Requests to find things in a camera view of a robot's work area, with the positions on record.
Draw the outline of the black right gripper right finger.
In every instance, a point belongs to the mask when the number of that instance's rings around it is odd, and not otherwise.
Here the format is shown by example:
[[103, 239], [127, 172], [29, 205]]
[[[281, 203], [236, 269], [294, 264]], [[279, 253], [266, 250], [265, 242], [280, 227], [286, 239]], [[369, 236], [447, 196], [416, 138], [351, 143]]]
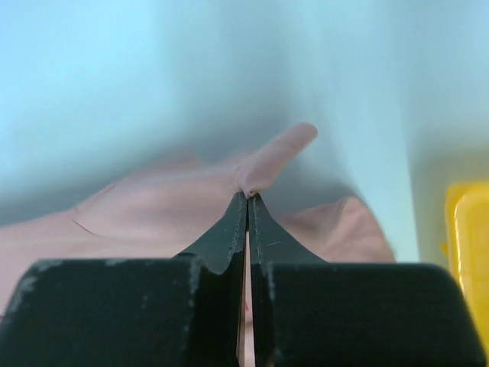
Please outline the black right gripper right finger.
[[333, 263], [248, 201], [258, 366], [484, 366], [452, 276], [430, 264]]

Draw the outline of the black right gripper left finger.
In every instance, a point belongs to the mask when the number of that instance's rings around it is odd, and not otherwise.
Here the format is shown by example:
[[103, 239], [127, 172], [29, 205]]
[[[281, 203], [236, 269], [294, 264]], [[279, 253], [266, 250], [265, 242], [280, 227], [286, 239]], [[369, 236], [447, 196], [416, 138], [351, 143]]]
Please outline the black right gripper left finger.
[[248, 201], [172, 258], [47, 259], [1, 322], [3, 366], [243, 363]]

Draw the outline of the pink t shirt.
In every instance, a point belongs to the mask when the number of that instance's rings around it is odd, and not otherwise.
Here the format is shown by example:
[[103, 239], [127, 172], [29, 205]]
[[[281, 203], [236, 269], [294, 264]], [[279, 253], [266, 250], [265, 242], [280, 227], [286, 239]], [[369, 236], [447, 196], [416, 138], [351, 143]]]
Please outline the pink t shirt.
[[[212, 166], [185, 156], [112, 183], [67, 211], [2, 227], [1, 306], [41, 259], [176, 255], [223, 216], [236, 193], [251, 197], [269, 188], [316, 136], [314, 125], [301, 123], [256, 151]], [[282, 225], [326, 261], [395, 260], [374, 215], [353, 196], [286, 216]]]

